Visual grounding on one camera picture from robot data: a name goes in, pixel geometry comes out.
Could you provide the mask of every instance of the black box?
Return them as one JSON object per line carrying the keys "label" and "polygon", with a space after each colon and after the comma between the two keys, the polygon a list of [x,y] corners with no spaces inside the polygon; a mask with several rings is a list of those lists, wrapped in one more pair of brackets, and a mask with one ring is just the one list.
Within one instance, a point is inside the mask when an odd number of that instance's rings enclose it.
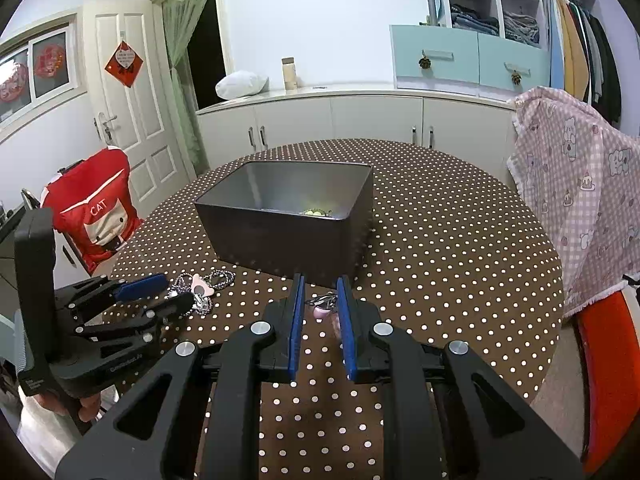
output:
{"label": "black box", "polygon": [[354,277],[366,248],[373,168],[248,162],[195,206],[220,260],[288,278],[303,272],[307,282],[335,288],[342,274]]}

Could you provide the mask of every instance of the white plastic bag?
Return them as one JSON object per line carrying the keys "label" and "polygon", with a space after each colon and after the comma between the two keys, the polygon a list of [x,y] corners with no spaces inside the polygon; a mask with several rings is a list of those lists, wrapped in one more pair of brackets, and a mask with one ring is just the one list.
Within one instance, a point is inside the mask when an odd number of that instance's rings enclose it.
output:
{"label": "white plastic bag", "polygon": [[245,95],[257,94],[267,82],[267,78],[239,70],[222,78],[216,85],[216,94],[223,99],[236,99]]}

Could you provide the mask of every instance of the beige bottle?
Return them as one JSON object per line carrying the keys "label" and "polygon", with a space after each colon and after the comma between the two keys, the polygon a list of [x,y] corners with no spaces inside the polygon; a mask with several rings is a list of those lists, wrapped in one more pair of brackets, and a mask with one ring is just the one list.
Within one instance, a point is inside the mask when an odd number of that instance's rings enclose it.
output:
{"label": "beige bottle", "polygon": [[282,58],[282,75],[284,76],[284,89],[295,90],[298,88],[296,78],[296,65],[292,57]]}

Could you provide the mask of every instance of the stack of clothes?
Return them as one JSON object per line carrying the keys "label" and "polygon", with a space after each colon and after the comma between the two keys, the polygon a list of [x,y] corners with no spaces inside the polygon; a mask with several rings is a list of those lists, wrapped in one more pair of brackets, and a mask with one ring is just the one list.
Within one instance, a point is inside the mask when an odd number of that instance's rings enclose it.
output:
{"label": "stack of clothes", "polygon": [[454,28],[474,30],[491,36],[500,36],[500,25],[497,18],[481,18],[473,9],[458,4],[451,6],[451,24]]}
{"label": "stack of clothes", "polygon": [[515,14],[505,10],[504,35],[507,40],[519,41],[530,46],[540,43],[540,28],[535,18],[526,14]]}
{"label": "stack of clothes", "polygon": [[620,121],[620,81],[607,36],[596,17],[569,0],[542,0],[551,56],[551,88]]}

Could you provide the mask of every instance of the window sill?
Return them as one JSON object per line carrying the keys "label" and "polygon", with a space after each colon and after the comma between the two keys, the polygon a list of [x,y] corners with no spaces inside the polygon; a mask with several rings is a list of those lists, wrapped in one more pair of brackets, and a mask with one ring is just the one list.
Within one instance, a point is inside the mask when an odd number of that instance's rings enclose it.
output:
{"label": "window sill", "polygon": [[5,140],[11,137],[15,132],[19,131],[21,128],[33,122],[45,113],[85,93],[86,88],[84,86],[79,86],[78,88],[67,90],[66,92],[49,99],[41,105],[36,106],[34,109],[29,110],[24,115],[18,117],[15,121],[7,124],[7,126],[0,126],[0,144],[5,142]]}

